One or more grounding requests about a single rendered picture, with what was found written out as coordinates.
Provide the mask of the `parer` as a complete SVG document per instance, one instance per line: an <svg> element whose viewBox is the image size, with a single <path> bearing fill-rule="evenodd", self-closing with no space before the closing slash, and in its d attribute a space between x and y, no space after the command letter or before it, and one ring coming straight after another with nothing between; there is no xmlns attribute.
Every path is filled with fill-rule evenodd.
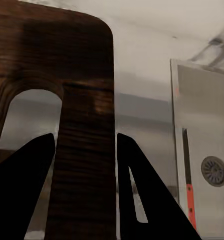
<svg viewBox="0 0 224 240"><path fill-rule="evenodd" d="M184 151L184 163L185 163L188 216L189 216L189 221L191 222L191 224L193 225L195 230L197 230L196 229L196 221L195 221L196 217L195 217L195 209L194 209L193 186L191 183L187 130L184 131L182 137L183 137L183 151Z"/></svg>

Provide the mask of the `cutting board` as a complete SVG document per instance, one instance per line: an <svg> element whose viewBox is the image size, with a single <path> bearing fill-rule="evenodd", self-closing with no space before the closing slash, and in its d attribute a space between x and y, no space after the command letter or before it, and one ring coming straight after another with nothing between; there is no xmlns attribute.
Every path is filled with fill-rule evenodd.
<svg viewBox="0 0 224 240"><path fill-rule="evenodd" d="M117 240L111 28L77 11L0 0L0 138L13 98L62 100L44 240Z"/></svg>

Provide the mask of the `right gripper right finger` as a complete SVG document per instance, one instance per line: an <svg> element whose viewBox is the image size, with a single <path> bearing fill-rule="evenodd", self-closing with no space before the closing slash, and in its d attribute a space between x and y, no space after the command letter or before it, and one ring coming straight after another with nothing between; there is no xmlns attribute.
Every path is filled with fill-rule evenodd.
<svg viewBox="0 0 224 240"><path fill-rule="evenodd" d="M117 134L121 240L201 240L137 142ZM131 168L148 223L137 220Z"/></svg>

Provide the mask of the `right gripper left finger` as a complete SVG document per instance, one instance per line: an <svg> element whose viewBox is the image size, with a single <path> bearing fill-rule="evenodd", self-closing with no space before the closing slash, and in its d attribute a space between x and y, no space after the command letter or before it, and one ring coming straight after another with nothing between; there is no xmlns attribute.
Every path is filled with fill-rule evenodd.
<svg viewBox="0 0 224 240"><path fill-rule="evenodd" d="M0 240L24 240L55 151L49 133L0 163Z"/></svg>

